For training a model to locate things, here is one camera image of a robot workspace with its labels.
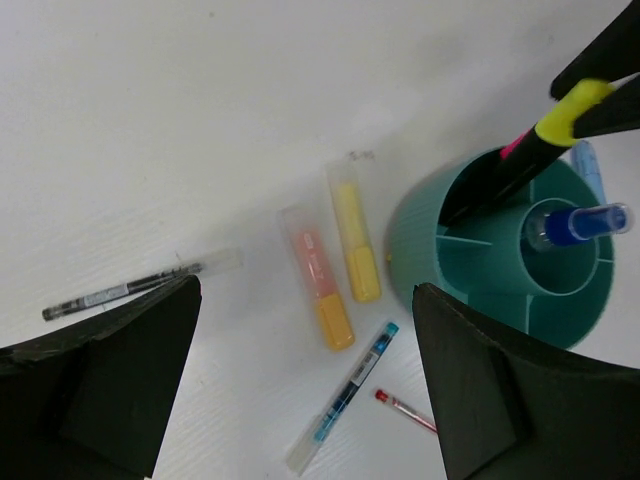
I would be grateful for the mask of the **yellow black highlighter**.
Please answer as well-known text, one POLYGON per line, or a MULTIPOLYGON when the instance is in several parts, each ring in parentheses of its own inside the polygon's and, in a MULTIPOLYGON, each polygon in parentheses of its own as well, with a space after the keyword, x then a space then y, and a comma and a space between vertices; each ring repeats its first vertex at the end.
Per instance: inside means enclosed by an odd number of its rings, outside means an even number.
POLYGON ((573 133, 575 121, 613 91, 613 85, 604 80, 579 81, 507 155, 492 153, 487 161, 479 162, 448 194, 440 223, 452 226, 495 208, 518 193, 577 142, 573 133))

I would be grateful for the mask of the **blue capped glue bottle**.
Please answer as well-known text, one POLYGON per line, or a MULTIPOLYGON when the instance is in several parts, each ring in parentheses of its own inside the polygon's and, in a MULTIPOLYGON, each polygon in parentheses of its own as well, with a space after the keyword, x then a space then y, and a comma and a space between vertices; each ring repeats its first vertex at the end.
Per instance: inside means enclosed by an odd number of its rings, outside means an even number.
POLYGON ((633 223, 631 209, 622 203, 576 207, 548 201, 528 213, 521 230, 521 246, 535 253, 573 247, 626 233, 633 223))

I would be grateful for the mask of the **pink black highlighter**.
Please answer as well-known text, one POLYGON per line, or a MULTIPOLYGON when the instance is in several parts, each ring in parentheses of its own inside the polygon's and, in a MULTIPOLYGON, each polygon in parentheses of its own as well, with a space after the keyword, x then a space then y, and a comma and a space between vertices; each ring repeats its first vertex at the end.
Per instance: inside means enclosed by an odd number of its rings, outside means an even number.
POLYGON ((504 146, 499 152, 500 158, 502 160, 505 160, 511 154, 511 152, 519 145, 519 143, 527 135, 527 133, 528 131, 524 131, 516 139, 514 139, 508 145, 504 146))

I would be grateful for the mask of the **orange pastel highlighter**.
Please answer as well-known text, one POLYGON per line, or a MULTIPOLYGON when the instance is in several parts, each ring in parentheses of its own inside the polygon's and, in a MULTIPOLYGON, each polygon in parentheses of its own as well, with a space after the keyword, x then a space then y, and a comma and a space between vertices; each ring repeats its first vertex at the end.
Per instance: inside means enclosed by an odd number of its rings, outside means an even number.
POLYGON ((351 347, 355 334, 315 216, 299 205, 279 216, 326 346, 334 352, 351 347))

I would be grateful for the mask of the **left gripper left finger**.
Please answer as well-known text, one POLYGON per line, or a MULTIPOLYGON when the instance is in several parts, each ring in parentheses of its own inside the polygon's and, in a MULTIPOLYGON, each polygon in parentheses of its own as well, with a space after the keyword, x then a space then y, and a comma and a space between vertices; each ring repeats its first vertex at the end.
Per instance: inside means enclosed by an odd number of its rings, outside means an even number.
POLYGON ((3 347, 2 478, 151 478, 201 301, 188 276, 3 347))

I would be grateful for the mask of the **yellow pastel highlighter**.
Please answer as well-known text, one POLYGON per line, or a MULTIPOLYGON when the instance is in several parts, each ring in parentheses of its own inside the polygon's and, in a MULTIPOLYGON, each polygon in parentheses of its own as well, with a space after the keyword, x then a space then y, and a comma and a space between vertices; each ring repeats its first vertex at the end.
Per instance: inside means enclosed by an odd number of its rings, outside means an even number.
POLYGON ((355 168, 350 160, 339 160, 326 174, 353 299, 377 301, 381 284, 355 168))

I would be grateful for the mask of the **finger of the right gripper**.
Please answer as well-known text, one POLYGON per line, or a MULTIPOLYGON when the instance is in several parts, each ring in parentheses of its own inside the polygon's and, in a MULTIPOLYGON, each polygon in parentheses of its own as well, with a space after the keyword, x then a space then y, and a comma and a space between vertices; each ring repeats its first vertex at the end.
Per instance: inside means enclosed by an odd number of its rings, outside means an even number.
POLYGON ((554 78, 550 96, 560 100, 584 79, 614 82, 638 72, 639 0, 633 0, 554 78))
POLYGON ((575 138, 602 136, 639 129, 639 76, 621 85, 603 101, 580 115, 575 138))

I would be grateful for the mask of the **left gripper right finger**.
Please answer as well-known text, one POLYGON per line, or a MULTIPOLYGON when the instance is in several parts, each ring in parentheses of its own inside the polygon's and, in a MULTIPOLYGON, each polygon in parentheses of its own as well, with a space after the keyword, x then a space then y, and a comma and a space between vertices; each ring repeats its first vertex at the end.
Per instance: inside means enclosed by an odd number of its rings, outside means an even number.
POLYGON ((430 283, 412 314, 450 479, 635 479, 639 372, 559 349, 430 283))

